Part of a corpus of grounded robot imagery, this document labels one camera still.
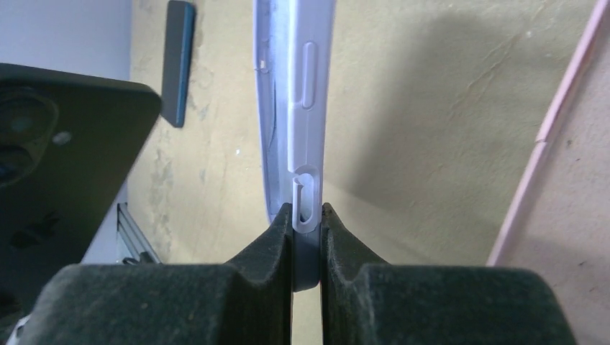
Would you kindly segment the pink phone case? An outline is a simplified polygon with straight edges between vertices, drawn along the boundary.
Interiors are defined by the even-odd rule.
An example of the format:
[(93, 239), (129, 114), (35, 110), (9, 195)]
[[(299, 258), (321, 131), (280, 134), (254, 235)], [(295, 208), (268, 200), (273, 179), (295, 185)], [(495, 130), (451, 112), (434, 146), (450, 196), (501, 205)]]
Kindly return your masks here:
[(537, 272), (579, 344), (609, 342), (607, 1), (591, 12), (487, 263)]

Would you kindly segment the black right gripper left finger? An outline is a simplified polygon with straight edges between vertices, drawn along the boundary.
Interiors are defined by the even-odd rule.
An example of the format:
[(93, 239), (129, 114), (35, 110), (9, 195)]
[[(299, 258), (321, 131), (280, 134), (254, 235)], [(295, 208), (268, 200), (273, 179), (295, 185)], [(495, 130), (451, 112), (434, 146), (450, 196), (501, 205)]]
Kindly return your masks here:
[(289, 344), (292, 210), (223, 264), (84, 265), (44, 287), (21, 344)]

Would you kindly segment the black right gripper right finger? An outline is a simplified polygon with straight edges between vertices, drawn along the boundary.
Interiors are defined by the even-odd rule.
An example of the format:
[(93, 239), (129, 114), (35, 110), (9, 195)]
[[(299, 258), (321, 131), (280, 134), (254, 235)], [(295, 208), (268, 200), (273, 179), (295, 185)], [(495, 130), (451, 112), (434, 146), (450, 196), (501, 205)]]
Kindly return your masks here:
[(554, 292), (509, 267), (390, 264), (322, 208), (325, 344), (574, 344)]

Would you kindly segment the black smartphone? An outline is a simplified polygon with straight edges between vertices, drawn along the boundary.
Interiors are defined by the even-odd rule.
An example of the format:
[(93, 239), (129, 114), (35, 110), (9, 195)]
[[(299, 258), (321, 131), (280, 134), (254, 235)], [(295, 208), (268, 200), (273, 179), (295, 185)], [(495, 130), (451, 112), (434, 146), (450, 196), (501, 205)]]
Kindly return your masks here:
[(80, 262), (161, 110), (149, 86), (1, 65), (1, 325)]
[(188, 1), (169, 1), (165, 18), (162, 117), (173, 127), (185, 123), (196, 9)]

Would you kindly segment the phone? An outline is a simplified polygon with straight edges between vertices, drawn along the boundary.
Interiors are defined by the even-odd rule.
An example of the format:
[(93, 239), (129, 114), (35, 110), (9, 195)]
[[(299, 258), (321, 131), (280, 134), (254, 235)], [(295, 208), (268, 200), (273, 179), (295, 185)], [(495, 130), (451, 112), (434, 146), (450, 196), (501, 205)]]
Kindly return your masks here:
[(334, 1), (255, 1), (253, 55), (265, 207), (291, 207), (293, 289), (320, 279)]

